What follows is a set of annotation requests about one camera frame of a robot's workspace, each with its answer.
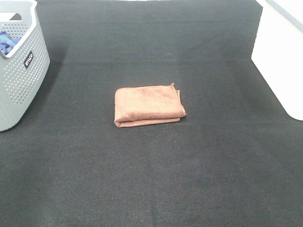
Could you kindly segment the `brown microfiber towel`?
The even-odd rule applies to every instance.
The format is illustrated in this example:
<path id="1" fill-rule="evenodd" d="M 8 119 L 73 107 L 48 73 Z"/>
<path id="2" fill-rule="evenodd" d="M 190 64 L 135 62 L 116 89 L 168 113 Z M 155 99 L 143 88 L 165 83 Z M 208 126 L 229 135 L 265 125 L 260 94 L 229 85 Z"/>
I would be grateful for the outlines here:
<path id="1" fill-rule="evenodd" d="M 178 122 L 186 116 L 180 91 L 167 86 L 124 87 L 115 92 L 118 128 Z"/>

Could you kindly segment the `black cloth table cover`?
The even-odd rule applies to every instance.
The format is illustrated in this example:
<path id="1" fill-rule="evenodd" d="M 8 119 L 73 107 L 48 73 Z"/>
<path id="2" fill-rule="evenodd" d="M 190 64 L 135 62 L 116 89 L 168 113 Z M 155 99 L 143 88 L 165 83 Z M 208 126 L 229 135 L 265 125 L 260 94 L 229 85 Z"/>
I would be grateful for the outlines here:
<path id="1" fill-rule="evenodd" d="M 300 227 L 303 124 L 251 61 L 253 0 L 40 0 L 47 75 L 0 135 L 3 227 Z M 115 92 L 180 91 L 118 128 Z"/>

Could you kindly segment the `grey perforated laundry basket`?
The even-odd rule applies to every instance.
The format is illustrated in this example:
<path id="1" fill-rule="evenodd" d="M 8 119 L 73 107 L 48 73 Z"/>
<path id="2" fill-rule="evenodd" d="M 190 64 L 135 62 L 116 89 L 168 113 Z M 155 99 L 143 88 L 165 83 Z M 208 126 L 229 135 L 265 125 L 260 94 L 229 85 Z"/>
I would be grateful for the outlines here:
<path id="1" fill-rule="evenodd" d="M 0 30 L 19 42 L 0 54 L 0 130 L 14 127 L 36 96 L 50 58 L 35 0 L 2 0 Z"/>

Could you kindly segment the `white plastic basket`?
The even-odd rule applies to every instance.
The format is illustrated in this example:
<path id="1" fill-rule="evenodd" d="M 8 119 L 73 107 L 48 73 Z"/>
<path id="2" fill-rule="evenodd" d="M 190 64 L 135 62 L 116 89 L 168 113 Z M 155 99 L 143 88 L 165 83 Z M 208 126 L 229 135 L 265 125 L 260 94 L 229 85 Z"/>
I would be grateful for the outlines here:
<path id="1" fill-rule="evenodd" d="M 303 2 L 259 0 L 251 59 L 287 114 L 303 119 Z"/>

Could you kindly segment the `blue cloth in basket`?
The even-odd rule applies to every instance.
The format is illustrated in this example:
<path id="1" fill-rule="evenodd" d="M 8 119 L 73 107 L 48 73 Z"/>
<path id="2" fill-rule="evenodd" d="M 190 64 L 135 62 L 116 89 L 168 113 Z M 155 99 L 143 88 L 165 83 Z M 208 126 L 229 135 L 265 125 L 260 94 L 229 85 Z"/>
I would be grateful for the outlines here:
<path id="1" fill-rule="evenodd" d="M 0 50 L 7 55 L 19 42 L 20 38 L 11 38 L 7 32 L 0 33 Z"/>

